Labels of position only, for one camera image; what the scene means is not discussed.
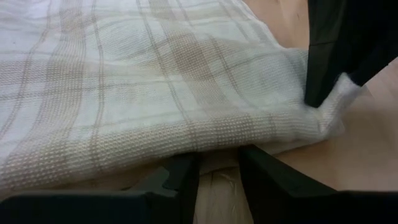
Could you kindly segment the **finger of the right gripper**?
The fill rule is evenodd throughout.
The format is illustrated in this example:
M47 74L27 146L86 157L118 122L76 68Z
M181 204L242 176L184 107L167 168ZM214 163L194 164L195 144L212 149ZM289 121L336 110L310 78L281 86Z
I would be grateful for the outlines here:
M338 43L343 71L363 86L397 57L397 0L347 0Z
M318 108L330 94L340 63L333 55L345 16L345 0L308 0L309 45L304 102Z

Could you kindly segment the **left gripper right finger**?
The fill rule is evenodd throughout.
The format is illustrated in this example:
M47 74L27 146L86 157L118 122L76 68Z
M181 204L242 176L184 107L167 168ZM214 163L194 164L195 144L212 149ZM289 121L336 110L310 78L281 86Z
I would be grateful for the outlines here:
M335 190L254 145L238 159L254 223L397 223L397 192Z

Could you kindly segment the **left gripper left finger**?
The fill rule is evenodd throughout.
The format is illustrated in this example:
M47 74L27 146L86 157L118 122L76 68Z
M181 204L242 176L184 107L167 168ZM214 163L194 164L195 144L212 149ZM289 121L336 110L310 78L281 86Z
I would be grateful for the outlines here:
M192 223L197 153L173 156L123 190L38 190L1 201L1 223Z

